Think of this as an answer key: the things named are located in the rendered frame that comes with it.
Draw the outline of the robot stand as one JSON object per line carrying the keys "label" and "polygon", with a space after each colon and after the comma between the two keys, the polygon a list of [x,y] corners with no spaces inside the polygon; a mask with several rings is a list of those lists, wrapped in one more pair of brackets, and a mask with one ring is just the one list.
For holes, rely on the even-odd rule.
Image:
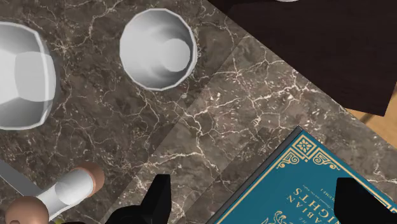
{"label": "robot stand", "polygon": [[397,84],[397,0],[209,0],[345,108],[384,115]]}

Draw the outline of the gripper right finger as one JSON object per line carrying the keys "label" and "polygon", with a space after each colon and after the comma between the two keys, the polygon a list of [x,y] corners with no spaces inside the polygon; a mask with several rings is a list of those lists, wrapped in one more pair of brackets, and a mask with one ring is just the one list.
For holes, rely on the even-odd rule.
{"label": "gripper right finger", "polygon": [[397,224],[397,213],[353,178],[337,179],[334,214],[340,224]]}

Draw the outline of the white cup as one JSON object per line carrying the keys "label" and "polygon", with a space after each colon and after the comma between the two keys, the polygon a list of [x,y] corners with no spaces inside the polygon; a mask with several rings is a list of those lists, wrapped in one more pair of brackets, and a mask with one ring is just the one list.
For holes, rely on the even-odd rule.
{"label": "white cup", "polygon": [[193,72],[198,50],[193,31],[183,18],[166,8],[135,15],[120,38],[120,60],[139,86],[164,91],[178,86]]}

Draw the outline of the grey flat blade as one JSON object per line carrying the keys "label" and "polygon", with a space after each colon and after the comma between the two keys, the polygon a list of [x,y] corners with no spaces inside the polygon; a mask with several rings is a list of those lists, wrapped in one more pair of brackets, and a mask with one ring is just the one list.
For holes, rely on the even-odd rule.
{"label": "grey flat blade", "polygon": [[0,177],[22,196],[37,196],[42,192],[36,184],[1,159]]}

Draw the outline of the white bowl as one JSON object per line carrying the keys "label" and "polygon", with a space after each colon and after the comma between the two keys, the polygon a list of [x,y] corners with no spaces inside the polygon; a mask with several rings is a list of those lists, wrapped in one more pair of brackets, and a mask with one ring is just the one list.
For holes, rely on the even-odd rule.
{"label": "white bowl", "polygon": [[0,21],[0,129],[44,124],[57,89],[53,59],[39,33]]}

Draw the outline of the white cylinder with brown ends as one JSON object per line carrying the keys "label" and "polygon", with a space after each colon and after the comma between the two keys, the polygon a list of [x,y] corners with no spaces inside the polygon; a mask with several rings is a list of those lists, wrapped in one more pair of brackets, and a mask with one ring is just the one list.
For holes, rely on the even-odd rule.
{"label": "white cylinder with brown ends", "polygon": [[15,199],[5,212],[6,224],[50,224],[54,218],[98,192],[104,185],[104,171],[84,162],[37,196]]}

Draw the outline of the teal book with gold ornament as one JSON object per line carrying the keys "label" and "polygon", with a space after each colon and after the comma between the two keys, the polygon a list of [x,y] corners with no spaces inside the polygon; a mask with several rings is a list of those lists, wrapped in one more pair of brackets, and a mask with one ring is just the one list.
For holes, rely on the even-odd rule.
{"label": "teal book with gold ornament", "polygon": [[341,224],[338,178],[355,179],[397,213],[393,199],[297,126],[206,224]]}

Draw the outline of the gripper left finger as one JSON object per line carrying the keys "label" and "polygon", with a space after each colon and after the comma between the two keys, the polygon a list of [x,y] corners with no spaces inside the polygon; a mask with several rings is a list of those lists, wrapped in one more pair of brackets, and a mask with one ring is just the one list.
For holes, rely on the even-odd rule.
{"label": "gripper left finger", "polygon": [[171,208],[171,176],[157,174],[140,205],[115,210],[105,224],[167,224]]}

